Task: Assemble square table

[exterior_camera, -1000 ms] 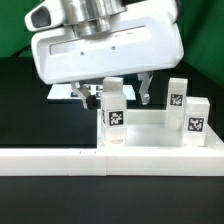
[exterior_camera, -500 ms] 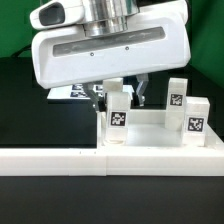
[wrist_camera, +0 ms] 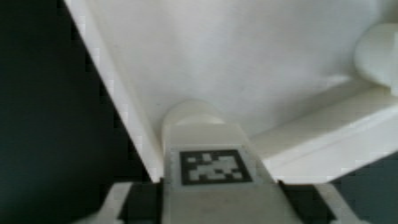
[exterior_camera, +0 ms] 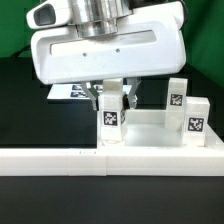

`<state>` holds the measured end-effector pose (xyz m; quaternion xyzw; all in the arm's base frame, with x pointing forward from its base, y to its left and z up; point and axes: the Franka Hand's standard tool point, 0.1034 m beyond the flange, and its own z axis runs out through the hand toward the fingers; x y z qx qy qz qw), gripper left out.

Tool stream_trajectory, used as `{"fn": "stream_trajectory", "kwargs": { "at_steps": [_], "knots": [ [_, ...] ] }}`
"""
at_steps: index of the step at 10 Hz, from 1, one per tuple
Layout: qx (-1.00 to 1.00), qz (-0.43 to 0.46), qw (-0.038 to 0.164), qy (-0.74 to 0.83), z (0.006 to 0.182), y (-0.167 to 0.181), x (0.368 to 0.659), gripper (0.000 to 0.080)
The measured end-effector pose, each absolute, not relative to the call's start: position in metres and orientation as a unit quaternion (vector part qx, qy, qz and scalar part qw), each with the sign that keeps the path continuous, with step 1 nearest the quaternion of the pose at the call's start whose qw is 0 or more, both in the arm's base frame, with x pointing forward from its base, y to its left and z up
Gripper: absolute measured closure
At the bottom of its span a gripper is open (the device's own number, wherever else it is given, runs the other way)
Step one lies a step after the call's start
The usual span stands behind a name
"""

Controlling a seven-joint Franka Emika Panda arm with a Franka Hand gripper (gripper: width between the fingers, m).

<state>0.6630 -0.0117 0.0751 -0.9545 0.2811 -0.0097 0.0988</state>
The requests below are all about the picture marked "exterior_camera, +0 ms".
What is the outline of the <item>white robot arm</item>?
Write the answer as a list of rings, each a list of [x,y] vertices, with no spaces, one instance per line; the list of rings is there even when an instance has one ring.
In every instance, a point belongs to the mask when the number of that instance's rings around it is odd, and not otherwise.
[[[79,82],[98,107],[91,81],[179,72],[186,63],[181,0],[132,7],[129,0],[46,0],[30,10],[31,53],[39,80]]]

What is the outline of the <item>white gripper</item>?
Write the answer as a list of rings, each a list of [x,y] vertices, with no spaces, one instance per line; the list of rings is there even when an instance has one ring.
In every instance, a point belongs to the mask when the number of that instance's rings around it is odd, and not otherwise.
[[[138,8],[128,0],[46,0],[30,11],[36,75],[44,84],[82,82],[94,110],[91,81],[126,78],[135,109],[140,76],[177,73],[186,63],[185,21],[181,0]]]

